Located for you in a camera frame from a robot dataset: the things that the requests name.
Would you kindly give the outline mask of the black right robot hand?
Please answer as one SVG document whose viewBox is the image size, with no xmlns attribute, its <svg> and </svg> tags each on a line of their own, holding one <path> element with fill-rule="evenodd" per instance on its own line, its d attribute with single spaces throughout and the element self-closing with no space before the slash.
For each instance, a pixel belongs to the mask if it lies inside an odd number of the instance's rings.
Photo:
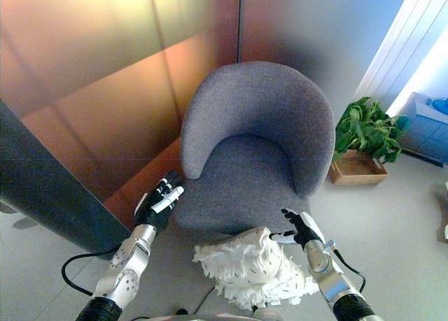
<svg viewBox="0 0 448 321">
<path fill-rule="evenodd" d="M 302 247 L 313 240 L 326 243 L 325 237 L 317 226 L 314 219 L 306 212 L 296 213 L 287 208 L 281 212 L 285 218 L 294 225 L 295 230 L 289 230 L 281 233 L 271 233 L 269 238 L 277 243 L 297 243 Z"/>
</svg>

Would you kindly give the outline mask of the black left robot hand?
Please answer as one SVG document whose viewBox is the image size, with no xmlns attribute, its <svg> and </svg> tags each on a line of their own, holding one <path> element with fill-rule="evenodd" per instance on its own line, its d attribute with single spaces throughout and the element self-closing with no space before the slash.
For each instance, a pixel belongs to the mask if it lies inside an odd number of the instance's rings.
<svg viewBox="0 0 448 321">
<path fill-rule="evenodd" d="M 149 224 L 156 234 L 163 232 L 169 223 L 171 210 L 183 194 L 183 176 L 175 170 L 165 175 L 151 193 L 144 193 L 134 211 L 135 227 Z"/>
</svg>

